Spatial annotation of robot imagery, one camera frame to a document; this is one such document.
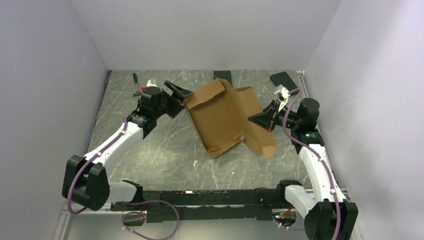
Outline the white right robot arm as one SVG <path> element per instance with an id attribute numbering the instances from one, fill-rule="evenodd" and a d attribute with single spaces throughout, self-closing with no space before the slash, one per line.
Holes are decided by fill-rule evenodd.
<path id="1" fill-rule="evenodd" d="M 303 218 L 304 231 L 310 240 L 349 240 L 358 217 L 358 207 L 349 201 L 331 169 L 317 120 L 320 104 L 312 98 L 301 100 L 296 112 L 273 100 L 261 113 L 248 121 L 271 132 L 281 126 L 309 175 L 313 196 L 299 182 L 283 180 L 283 189 L 275 194 L 276 203 L 293 206 Z"/>

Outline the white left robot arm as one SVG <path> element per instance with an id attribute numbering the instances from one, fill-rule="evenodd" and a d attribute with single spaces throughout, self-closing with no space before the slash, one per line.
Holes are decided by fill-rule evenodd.
<path id="1" fill-rule="evenodd" d="M 157 126 L 157 120 L 167 115 L 174 119 L 183 109 L 184 101 L 193 92 L 166 80 L 164 85 L 172 93 L 148 83 L 137 100 L 137 106 L 106 141 L 83 156 L 73 155 L 67 160 L 62 196 L 67 210 L 76 215 L 86 209 L 100 210 L 106 203 L 124 203 L 137 210 L 144 203 L 141 185 L 122 180 L 110 182 L 117 163 L 130 148 L 137 145 Z"/>

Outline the brown cardboard box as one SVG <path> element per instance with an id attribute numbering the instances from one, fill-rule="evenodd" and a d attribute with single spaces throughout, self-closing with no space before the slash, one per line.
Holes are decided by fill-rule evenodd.
<path id="1" fill-rule="evenodd" d="M 252 87 L 235 88 L 217 78 L 196 89 L 183 104 L 212 159 L 240 142 L 264 159 L 276 152 L 273 134 L 248 120 L 263 111 Z"/>

